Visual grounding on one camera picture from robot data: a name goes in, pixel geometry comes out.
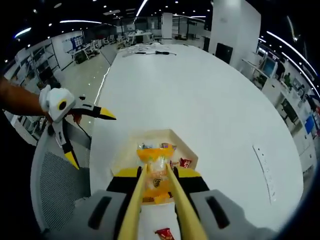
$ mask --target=ceiling light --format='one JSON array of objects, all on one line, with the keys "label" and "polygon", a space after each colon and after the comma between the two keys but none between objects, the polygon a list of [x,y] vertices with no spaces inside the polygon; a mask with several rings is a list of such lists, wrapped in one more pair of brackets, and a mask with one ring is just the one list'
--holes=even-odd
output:
[{"label": "ceiling light", "polygon": [[141,6],[140,6],[140,8],[139,8],[139,10],[138,10],[138,12],[136,13],[136,17],[138,17],[139,16],[139,14],[140,14],[140,12],[141,12],[141,10],[144,8],[144,6],[146,5],[146,3],[148,2],[148,0],[143,0],[143,2],[142,2],[142,4],[141,4]]},{"label": "ceiling light", "polygon": [[296,64],[290,57],[288,57],[284,52],[281,52],[288,60],[290,60],[295,66],[296,66],[296,68],[297,69],[299,69],[299,71],[304,75],[304,77],[305,77],[305,79],[307,79],[308,80],[308,82],[311,84],[311,86],[313,87],[313,88],[316,88],[315,86],[314,86],[314,84],[312,83],[312,81],[309,79],[309,77],[305,74],[305,72],[298,66],[298,64]]},{"label": "ceiling light", "polygon": [[30,30],[31,30],[31,27],[29,27],[29,28],[27,28],[27,29],[25,29],[25,30],[22,30],[22,31],[18,32],[18,33],[14,36],[14,38],[17,38],[18,36],[20,36],[20,35],[22,35],[22,34],[25,34],[25,33],[29,32]]},{"label": "ceiling light", "polygon": [[58,7],[60,7],[62,5],[62,3],[58,3],[57,5],[54,6],[55,9],[57,9]]},{"label": "ceiling light", "polygon": [[87,21],[87,20],[64,20],[60,21],[61,24],[64,23],[92,23],[92,24],[102,24],[100,21]]},{"label": "ceiling light", "polygon": [[267,33],[267,34],[270,34],[271,36],[275,37],[276,39],[278,39],[279,41],[281,41],[281,42],[283,42],[285,45],[287,45],[289,48],[291,48],[296,54],[299,55],[300,58],[302,58],[302,59],[309,65],[309,67],[314,71],[314,73],[315,73],[316,75],[318,75],[317,72],[316,72],[316,70],[311,66],[311,64],[307,61],[307,59],[305,59],[305,57],[302,56],[301,53],[298,52],[293,46],[291,46],[291,45],[290,45],[289,43],[287,43],[285,40],[283,40],[282,38],[278,37],[277,35],[274,35],[273,33],[269,32],[269,31],[267,31],[266,33]]}]

